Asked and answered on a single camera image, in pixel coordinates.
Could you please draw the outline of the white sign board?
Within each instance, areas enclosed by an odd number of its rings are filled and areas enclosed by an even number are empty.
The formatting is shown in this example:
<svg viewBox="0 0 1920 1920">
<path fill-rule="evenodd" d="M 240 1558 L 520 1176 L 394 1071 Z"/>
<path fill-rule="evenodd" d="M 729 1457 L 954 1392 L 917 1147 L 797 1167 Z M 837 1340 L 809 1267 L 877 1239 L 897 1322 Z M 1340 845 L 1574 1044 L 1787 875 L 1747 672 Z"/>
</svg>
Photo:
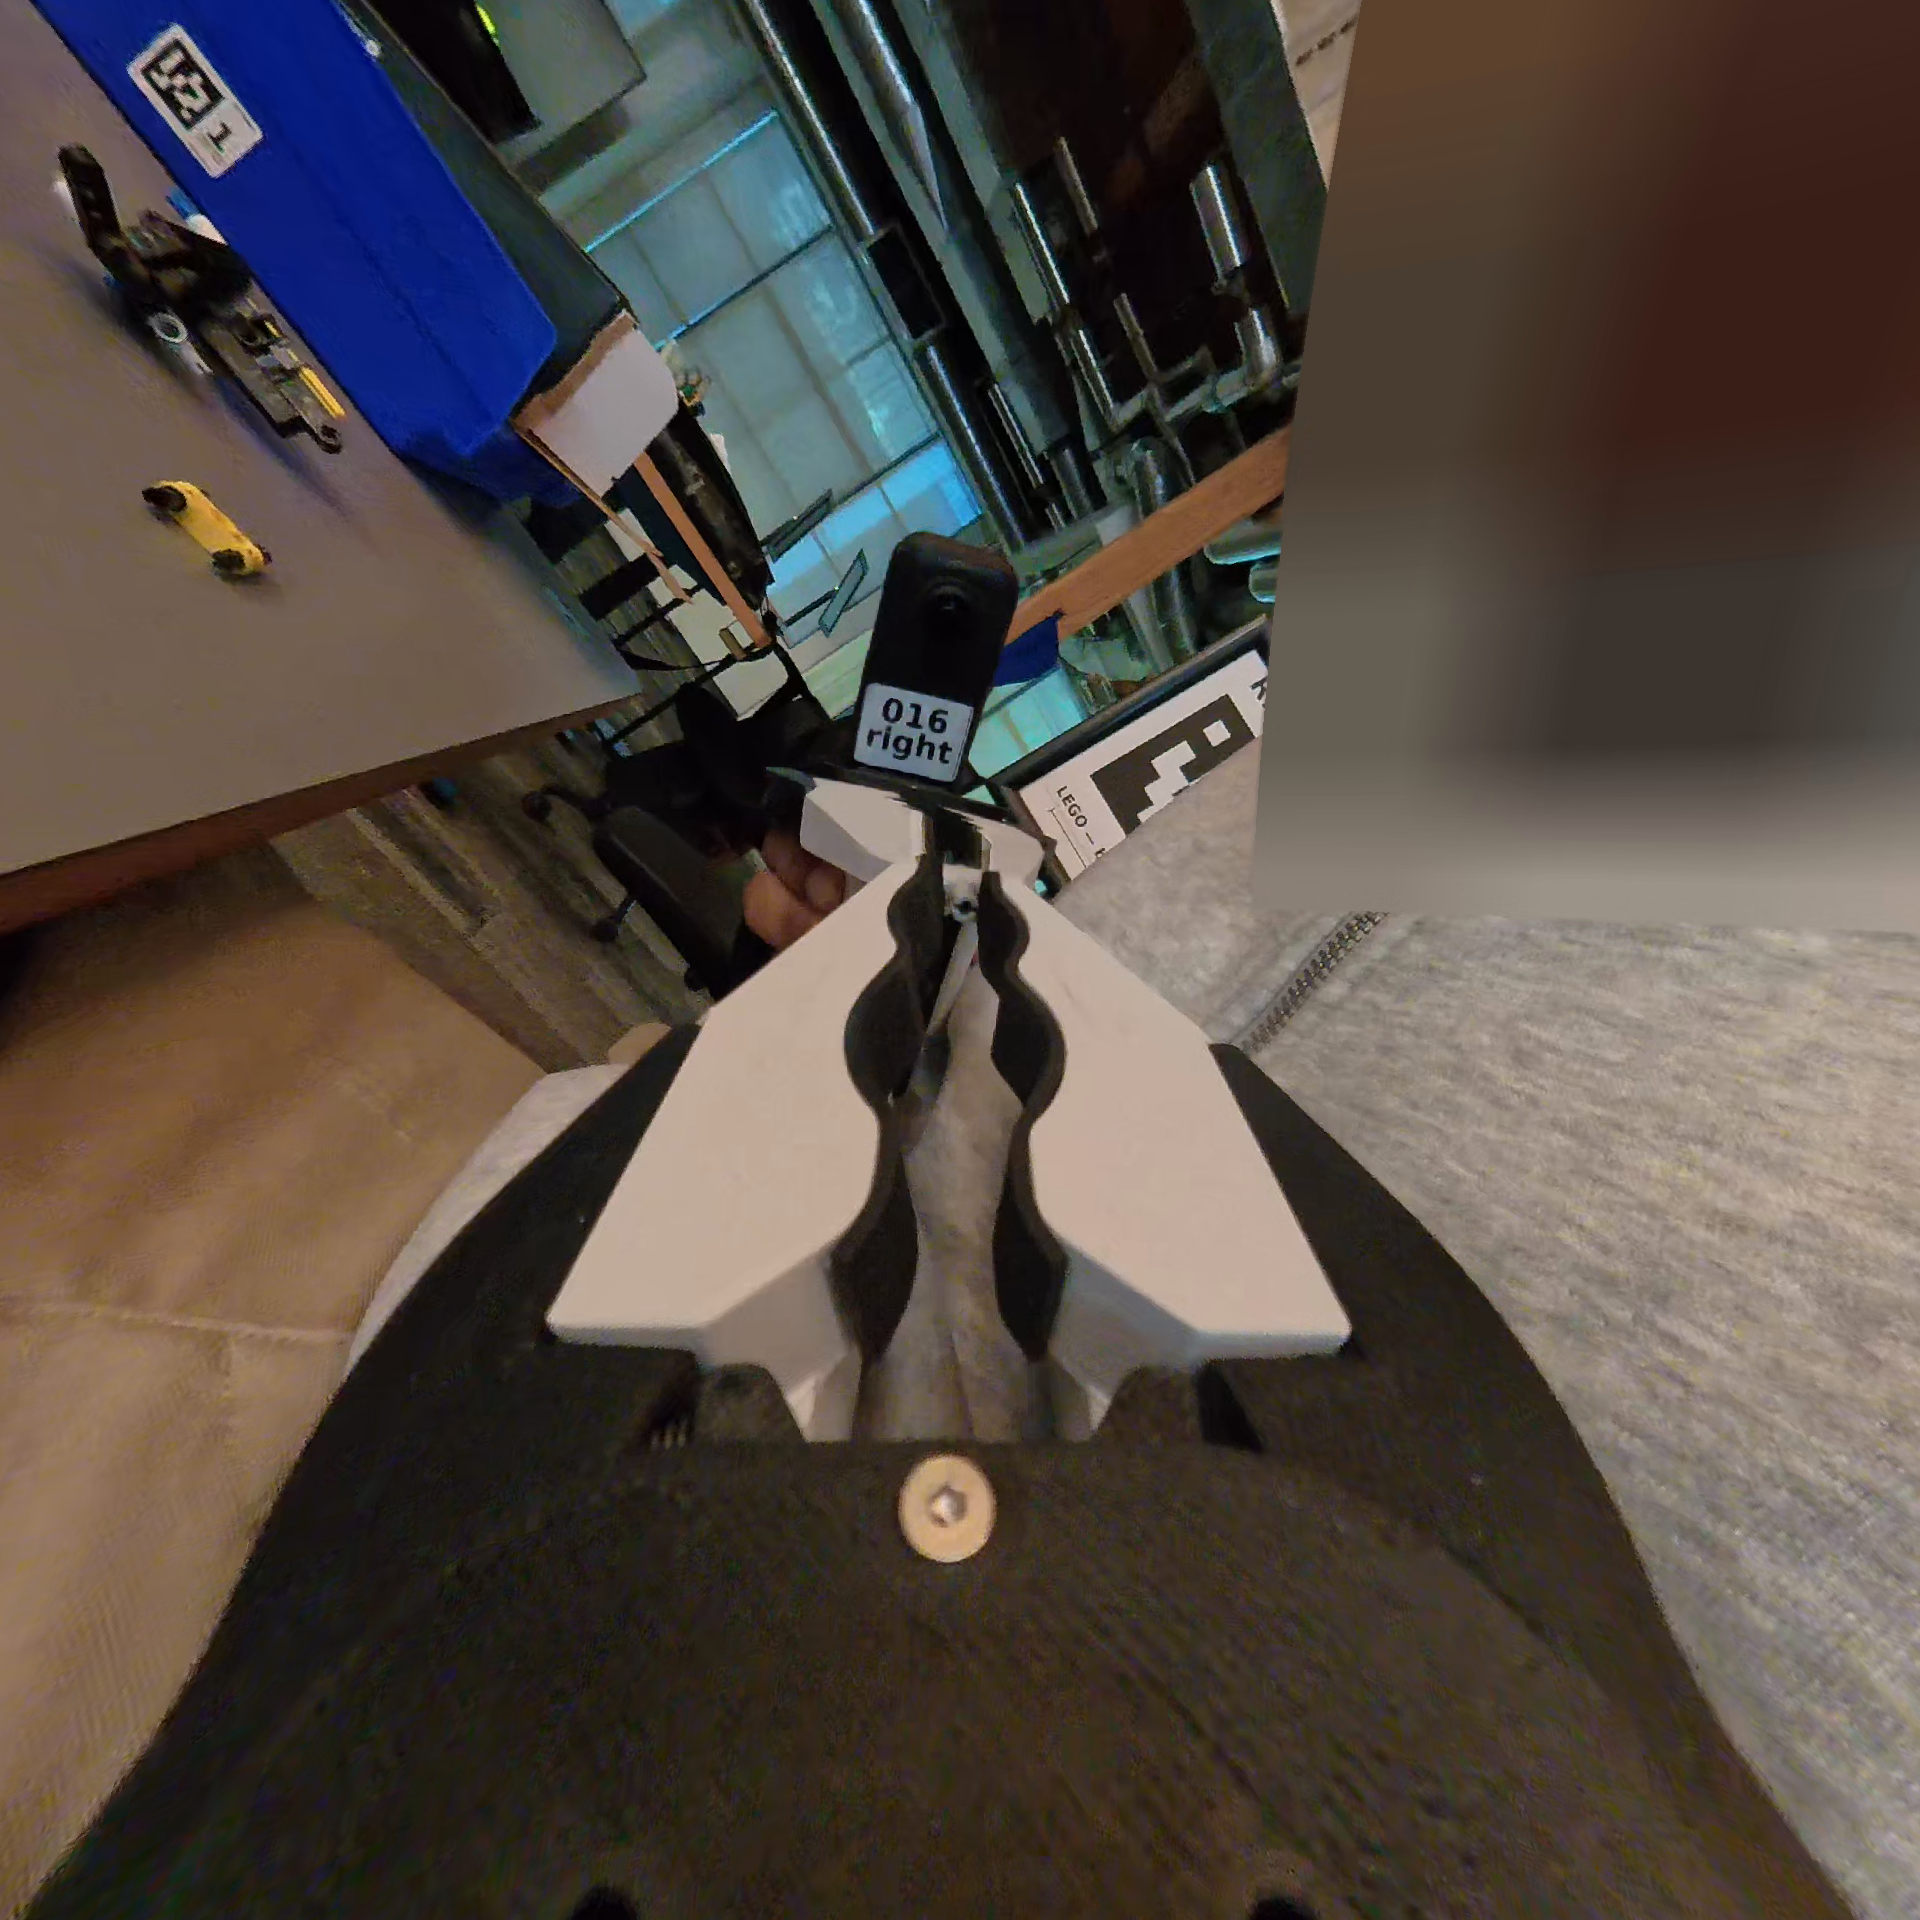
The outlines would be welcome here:
<svg viewBox="0 0 1920 1920">
<path fill-rule="evenodd" d="M 1259 744 L 1268 626 L 1253 622 L 990 778 L 1067 886 L 1213 771 Z"/>
</svg>

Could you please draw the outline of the black lego assembly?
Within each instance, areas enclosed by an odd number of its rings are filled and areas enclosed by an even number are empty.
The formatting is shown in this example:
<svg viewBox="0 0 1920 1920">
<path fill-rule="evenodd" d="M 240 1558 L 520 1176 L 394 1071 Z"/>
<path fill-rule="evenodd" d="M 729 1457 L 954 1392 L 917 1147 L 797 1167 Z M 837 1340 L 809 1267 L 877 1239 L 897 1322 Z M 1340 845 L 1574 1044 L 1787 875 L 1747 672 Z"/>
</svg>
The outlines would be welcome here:
<svg viewBox="0 0 1920 1920">
<path fill-rule="evenodd" d="M 107 168 L 81 143 L 59 152 L 60 198 L 123 305 L 190 369 L 234 383 L 280 437 L 344 448 L 344 402 L 227 239 L 157 207 L 124 222 Z"/>
</svg>

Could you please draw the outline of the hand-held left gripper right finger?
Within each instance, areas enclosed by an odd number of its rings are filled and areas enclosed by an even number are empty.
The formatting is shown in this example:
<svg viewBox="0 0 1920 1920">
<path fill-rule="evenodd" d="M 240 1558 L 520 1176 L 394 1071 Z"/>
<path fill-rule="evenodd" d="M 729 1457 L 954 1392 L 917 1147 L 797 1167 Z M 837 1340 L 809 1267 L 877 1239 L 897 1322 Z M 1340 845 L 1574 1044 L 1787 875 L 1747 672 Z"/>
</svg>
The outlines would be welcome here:
<svg viewBox="0 0 1920 1920">
<path fill-rule="evenodd" d="M 1143 1372 L 1338 1354 L 1351 1314 L 1204 1030 L 1026 886 L 984 875 L 975 925 L 1020 1103 L 994 1297 L 1055 1433 Z"/>
</svg>

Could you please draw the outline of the grey zip hoodie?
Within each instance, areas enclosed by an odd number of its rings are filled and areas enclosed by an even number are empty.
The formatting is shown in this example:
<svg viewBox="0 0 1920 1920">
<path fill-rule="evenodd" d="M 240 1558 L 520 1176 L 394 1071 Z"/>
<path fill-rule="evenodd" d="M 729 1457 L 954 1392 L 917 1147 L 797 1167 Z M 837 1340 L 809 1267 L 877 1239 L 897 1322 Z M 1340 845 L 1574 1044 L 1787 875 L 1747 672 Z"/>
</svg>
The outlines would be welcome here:
<svg viewBox="0 0 1920 1920">
<path fill-rule="evenodd" d="M 1494 1299 L 1719 1715 L 1860 1915 L 1918 1913 L 1918 945 L 1266 908 L 1259 757 L 1064 892 Z"/>
</svg>

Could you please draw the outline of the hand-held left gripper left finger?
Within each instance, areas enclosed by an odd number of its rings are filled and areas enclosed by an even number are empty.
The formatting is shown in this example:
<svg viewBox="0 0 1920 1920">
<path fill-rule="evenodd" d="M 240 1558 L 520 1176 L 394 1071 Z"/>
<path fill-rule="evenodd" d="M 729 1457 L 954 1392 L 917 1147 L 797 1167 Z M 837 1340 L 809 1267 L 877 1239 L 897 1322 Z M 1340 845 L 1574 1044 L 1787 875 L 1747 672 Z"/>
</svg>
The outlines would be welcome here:
<svg viewBox="0 0 1920 1920">
<path fill-rule="evenodd" d="M 850 1439 L 917 1274 L 901 1103 L 918 1057 L 921 871 L 886 869 L 704 1019 L 552 1336 L 754 1366 L 807 1439 Z"/>
</svg>

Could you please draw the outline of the blue storage bin with tag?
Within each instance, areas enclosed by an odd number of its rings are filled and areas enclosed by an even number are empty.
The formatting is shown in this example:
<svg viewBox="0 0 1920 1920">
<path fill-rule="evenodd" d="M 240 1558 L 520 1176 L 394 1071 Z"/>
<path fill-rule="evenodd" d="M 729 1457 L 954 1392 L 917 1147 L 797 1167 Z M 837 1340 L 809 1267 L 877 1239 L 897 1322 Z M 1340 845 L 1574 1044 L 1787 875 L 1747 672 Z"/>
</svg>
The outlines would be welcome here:
<svg viewBox="0 0 1920 1920">
<path fill-rule="evenodd" d="M 515 417 L 623 300 L 370 5 L 39 12 L 390 449 L 569 495 Z"/>
</svg>

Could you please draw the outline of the small yellow lego piece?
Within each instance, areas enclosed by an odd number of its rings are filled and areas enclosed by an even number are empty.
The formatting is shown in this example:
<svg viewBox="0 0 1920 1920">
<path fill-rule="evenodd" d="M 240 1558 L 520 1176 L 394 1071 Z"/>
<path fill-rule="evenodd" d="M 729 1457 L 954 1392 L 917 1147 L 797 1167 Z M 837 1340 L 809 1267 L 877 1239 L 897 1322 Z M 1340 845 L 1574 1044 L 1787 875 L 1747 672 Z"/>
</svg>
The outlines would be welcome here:
<svg viewBox="0 0 1920 1920">
<path fill-rule="evenodd" d="M 176 527 L 200 549 L 208 569 L 225 582 L 265 575 L 275 558 L 200 486 L 184 480 L 160 480 L 141 490 L 146 508 Z"/>
</svg>

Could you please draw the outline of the white cardboard box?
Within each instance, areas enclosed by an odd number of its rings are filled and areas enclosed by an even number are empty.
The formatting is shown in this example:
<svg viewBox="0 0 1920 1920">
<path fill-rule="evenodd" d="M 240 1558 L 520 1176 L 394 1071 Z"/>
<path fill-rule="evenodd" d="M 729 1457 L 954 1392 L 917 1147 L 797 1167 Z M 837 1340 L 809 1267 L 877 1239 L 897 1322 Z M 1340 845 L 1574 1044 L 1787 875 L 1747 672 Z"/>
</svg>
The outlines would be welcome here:
<svg viewBox="0 0 1920 1920">
<path fill-rule="evenodd" d="M 580 493 L 603 500 L 678 409 L 672 366 L 623 308 L 552 385 L 517 408 L 512 429 Z"/>
</svg>

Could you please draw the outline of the person's right hand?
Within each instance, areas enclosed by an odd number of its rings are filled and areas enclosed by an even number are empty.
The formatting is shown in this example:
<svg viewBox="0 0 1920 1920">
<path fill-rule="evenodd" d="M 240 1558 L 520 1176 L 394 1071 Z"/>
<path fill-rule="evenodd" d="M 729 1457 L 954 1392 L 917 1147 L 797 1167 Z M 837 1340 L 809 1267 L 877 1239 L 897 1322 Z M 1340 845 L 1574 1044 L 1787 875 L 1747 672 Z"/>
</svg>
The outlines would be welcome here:
<svg viewBox="0 0 1920 1920">
<path fill-rule="evenodd" d="M 780 951 L 835 914 L 850 893 L 850 875 L 809 852 L 792 827 L 771 827 L 741 895 L 743 925 Z"/>
</svg>

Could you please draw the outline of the beige pants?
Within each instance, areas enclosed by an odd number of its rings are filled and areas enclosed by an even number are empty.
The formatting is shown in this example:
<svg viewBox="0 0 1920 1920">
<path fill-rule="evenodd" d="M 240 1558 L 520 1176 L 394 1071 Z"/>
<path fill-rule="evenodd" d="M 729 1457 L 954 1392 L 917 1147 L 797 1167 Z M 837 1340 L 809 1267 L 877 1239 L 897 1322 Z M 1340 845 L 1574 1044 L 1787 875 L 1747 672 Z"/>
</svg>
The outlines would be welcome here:
<svg viewBox="0 0 1920 1920">
<path fill-rule="evenodd" d="M 198 1664 L 365 1319 L 621 1071 L 538 1068 L 301 889 L 5 938 L 5 1915 Z"/>
</svg>

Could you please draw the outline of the large wall screen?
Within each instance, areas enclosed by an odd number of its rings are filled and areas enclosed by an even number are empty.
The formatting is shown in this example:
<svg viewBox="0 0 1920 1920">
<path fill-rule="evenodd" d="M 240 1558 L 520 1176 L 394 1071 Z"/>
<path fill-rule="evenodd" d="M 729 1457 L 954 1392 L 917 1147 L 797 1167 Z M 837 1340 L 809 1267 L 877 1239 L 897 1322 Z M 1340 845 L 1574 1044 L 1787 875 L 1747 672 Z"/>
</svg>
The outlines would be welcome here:
<svg viewBox="0 0 1920 1920">
<path fill-rule="evenodd" d="M 396 44 L 494 146 L 530 154 L 586 124 L 647 75 L 603 1 L 370 1 Z"/>
</svg>

